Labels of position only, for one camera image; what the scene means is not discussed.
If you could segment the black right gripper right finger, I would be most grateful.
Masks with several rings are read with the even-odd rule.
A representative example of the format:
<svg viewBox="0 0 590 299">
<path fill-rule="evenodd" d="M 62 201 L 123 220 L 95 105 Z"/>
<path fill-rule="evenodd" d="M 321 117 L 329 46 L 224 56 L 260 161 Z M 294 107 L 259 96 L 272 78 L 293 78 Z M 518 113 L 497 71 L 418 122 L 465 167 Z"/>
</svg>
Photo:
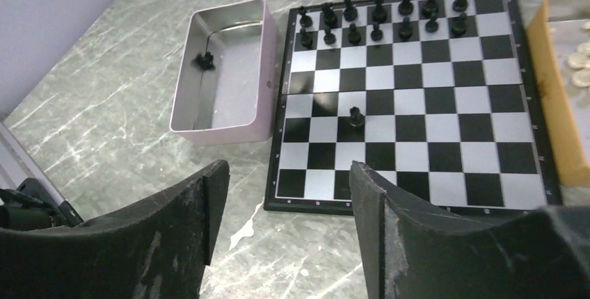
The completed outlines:
<svg viewBox="0 0 590 299">
<path fill-rule="evenodd" d="M 349 185 L 370 298 L 589 297 L 587 206 L 460 216 L 358 161 Z"/>
</svg>

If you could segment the black chess piece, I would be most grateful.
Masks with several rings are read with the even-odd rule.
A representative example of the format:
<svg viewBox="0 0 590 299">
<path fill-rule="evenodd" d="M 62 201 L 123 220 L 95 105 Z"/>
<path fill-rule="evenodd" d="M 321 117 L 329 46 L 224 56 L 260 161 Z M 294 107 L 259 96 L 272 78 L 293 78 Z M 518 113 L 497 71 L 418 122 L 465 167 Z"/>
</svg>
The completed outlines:
<svg viewBox="0 0 590 299">
<path fill-rule="evenodd" d="M 333 4 L 331 2 L 323 3 L 321 11 L 325 28 L 337 28 L 338 18 L 335 11 L 333 10 Z"/>
</svg>

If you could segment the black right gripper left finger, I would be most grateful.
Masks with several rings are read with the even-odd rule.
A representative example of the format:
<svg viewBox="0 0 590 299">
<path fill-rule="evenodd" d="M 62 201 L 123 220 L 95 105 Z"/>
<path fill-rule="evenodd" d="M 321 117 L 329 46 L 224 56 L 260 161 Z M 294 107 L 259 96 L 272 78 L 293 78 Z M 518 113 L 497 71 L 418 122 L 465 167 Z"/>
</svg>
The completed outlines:
<svg viewBox="0 0 590 299">
<path fill-rule="evenodd" d="M 212 262 L 230 167 L 75 227 L 1 230 L 2 298 L 198 298 Z"/>
</svg>

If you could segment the black chess rook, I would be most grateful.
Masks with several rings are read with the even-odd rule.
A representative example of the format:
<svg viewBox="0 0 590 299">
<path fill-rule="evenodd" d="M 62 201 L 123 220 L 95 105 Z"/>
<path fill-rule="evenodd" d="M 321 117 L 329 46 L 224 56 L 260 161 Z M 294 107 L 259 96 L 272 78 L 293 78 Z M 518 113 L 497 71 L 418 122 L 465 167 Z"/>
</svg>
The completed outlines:
<svg viewBox="0 0 590 299">
<path fill-rule="evenodd" d="M 360 128 L 365 125 L 365 116 L 361 113 L 357 106 L 353 106 L 349 110 L 349 124 L 354 128 Z"/>
<path fill-rule="evenodd" d="M 308 29 L 313 25 L 313 20 L 311 16 L 308 15 L 308 9 L 305 6 L 301 6 L 298 9 L 299 14 L 299 24 L 302 29 Z"/>
</svg>

